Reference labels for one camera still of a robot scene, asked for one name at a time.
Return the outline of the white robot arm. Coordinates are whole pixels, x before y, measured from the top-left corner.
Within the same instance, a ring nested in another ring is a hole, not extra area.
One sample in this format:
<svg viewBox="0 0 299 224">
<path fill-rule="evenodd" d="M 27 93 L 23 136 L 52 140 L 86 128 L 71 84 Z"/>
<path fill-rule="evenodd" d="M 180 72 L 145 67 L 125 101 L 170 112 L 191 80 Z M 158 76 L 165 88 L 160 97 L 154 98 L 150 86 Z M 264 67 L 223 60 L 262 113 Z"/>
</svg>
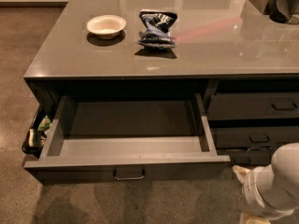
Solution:
<svg viewBox="0 0 299 224">
<path fill-rule="evenodd" d="M 245 208 L 239 224 L 271 224 L 299 208 L 299 144 L 278 148 L 267 166 L 252 170 L 235 165 Z"/>
</svg>

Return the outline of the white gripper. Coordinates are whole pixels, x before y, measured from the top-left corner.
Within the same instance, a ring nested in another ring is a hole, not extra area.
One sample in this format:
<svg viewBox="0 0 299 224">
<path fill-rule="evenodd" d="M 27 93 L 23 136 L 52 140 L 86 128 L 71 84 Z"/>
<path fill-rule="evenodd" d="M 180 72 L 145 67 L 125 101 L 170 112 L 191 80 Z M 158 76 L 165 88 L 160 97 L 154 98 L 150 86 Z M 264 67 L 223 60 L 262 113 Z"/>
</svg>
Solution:
<svg viewBox="0 0 299 224">
<path fill-rule="evenodd" d="M 239 224 L 271 224 L 269 220 L 278 220 L 293 213 L 293 165 L 274 164 L 252 170 L 234 165 L 233 172 L 243 184 L 248 211 L 241 213 Z"/>
</svg>

